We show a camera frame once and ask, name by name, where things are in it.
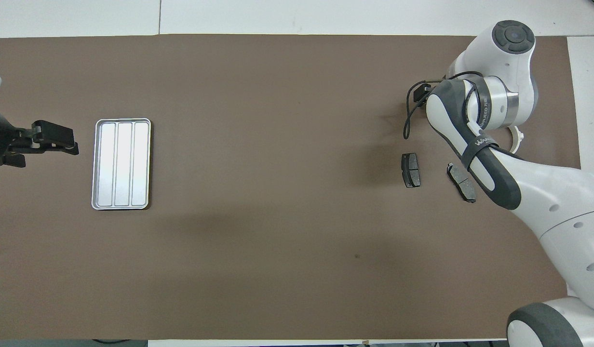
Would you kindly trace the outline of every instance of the brown table surface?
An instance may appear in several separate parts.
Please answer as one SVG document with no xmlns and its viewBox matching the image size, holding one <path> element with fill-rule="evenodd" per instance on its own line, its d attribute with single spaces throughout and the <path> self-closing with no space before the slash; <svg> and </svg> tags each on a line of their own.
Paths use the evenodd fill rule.
<svg viewBox="0 0 594 347">
<path fill-rule="evenodd" d="M 0 167 L 0 339 L 504 337 L 563 280 L 519 219 L 462 202 L 423 111 L 401 137 L 407 88 L 471 39 L 0 39 L 0 113 L 81 148 Z M 519 154 L 579 167 L 566 39 L 532 66 Z M 154 125 L 150 207 L 95 211 L 95 123 L 130 117 Z"/>
</svg>

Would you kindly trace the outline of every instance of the black cable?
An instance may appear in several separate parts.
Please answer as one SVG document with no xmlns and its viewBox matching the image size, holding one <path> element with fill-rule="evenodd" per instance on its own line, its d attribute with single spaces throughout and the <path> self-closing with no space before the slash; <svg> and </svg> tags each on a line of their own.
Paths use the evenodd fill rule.
<svg viewBox="0 0 594 347">
<path fill-rule="evenodd" d="M 516 158 L 517 160 L 524 160 L 524 158 L 522 158 L 522 157 L 518 156 L 517 154 L 515 154 L 515 153 L 511 153 L 510 151 L 507 151 L 507 150 L 506 150 L 506 149 L 504 149 L 504 148 L 500 148 L 499 146 L 491 146 L 491 147 L 489 147 L 489 148 L 491 148 L 491 149 L 495 149 L 496 151 L 499 151 L 499 152 L 501 152 L 501 153 L 503 153 L 503 154 L 507 154 L 507 156 L 510 156 L 510 157 Z"/>
<path fill-rule="evenodd" d="M 412 114 L 414 114 L 414 112 L 417 110 L 417 108 L 421 105 L 421 103 L 430 95 L 430 93 L 423 95 L 421 97 L 421 99 L 419 99 L 417 101 L 417 103 L 415 104 L 415 106 L 412 108 L 412 110 L 409 111 L 409 108 L 407 106 L 406 108 L 406 121 L 405 121 L 405 127 L 402 130 L 402 136 L 405 138 L 405 140 L 407 140 L 409 138 L 409 136 L 411 136 L 411 117 Z"/>
<path fill-rule="evenodd" d="M 469 81 L 471 83 L 471 88 L 469 89 L 469 92 L 466 93 L 466 97 L 464 98 L 464 103 L 462 103 L 462 115 L 464 116 L 464 120 L 469 120 L 469 112 L 466 109 L 467 105 L 469 104 L 469 99 L 471 99 L 471 95 L 473 95 L 473 92 L 475 92 L 475 85 L 473 84 L 473 82 Z"/>
<path fill-rule="evenodd" d="M 407 140 L 409 138 L 409 136 L 411 136 L 411 116 L 412 114 L 415 112 L 415 110 L 423 103 L 423 101 L 425 101 L 425 99 L 427 99 L 428 96 L 430 96 L 431 92 L 428 92 L 426 94 L 423 95 L 423 97 L 421 97 L 415 107 L 411 110 L 410 106 L 409 106 L 409 100 L 411 99 L 411 92 L 414 90 L 414 88 L 416 88 L 417 86 L 423 84 L 423 83 L 441 83 L 443 80 L 432 80 L 432 81 L 427 81 L 427 80 L 423 80 L 423 81 L 419 81 L 417 83 L 415 83 L 414 85 L 411 86 L 411 88 L 409 88 L 409 91 L 406 93 L 406 121 L 405 121 L 405 127 L 402 131 L 402 136 L 405 138 L 405 140 Z"/>
<path fill-rule="evenodd" d="M 104 341 L 104 340 L 94 339 L 94 341 L 96 341 L 97 343 L 101 343 L 103 345 L 114 345 L 116 343 L 121 343 L 121 342 L 125 342 L 125 341 L 130 341 L 130 340 Z"/>
<path fill-rule="evenodd" d="M 460 76 L 464 76 L 464 75 L 477 75 L 479 77 L 483 77 L 484 75 L 482 75 L 481 72 L 478 71 L 464 71 L 464 72 L 460 72 L 460 73 L 456 73 L 455 75 L 453 75 L 452 77 L 449 77 L 448 79 L 445 78 L 445 80 L 452 80 L 455 79 L 456 77 L 460 77 Z M 441 83 L 444 80 L 432 80 L 432 81 L 427 81 L 427 80 L 423 80 L 423 81 L 419 81 L 417 83 L 415 83 L 414 85 L 411 86 L 411 88 L 409 88 L 409 91 L 406 93 L 406 121 L 405 121 L 405 127 L 403 128 L 402 131 L 402 136 L 405 138 L 405 140 L 408 140 L 409 136 L 411 136 L 411 117 L 412 114 L 415 112 L 415 110 L 417 110 L 417 108 L 419 106 L 421 106 L 421 104 L 423 103 L 423 101 L 425 101 L 425 99 L 427 99 L 430 94 L 432 93 L 432 91 L 429 91 L 427 93 L 425 93 L 423 95 L 423 97 L 421 97 L 415 107 L 413 107 L 411 109 L 411 107 L 409 106 L 409 100 L 411 99 L 411 92 L 419 85 L 423 84 L 423 83 Z M 463 110 L 466 110 L 466 104 L 468 103 L 469 99 L 471 98 L 471 94 L 475 92 L 475 85 L 473 85 L 473 87 L 471 88 L 471 90 L 469 91 L 469 94 L 467 95 L 466 99 L 464 100 L 464 105 L 462 107 Z"/>
<path fill-rule="evenodd" d="M 479 77 L 484 76 L 484 75 L 482 75 L 481 72 L 478 72 L 478 71 L 464 71 L 464 72 L 456 73 L 455 75 L 449 77 L 446 80 L 453 80 L 453 79 L 455 79 L 455 77 L 460 77 L 460 76 L 464 76 L 464 75 L 477 75 Z"/>
</svg>

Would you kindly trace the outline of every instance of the metal tray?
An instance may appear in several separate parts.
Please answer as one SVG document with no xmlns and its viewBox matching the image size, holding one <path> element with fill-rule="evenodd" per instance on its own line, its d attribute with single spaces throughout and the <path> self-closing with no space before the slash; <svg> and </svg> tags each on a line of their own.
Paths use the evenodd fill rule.
<svg viewBox="0 0 594 347">
<path fill-rule="evenodd" d="M 100 119 L 96 123 L 92 207 L 147 207 L 150 156 L 149 119 Z"/>
</svg>

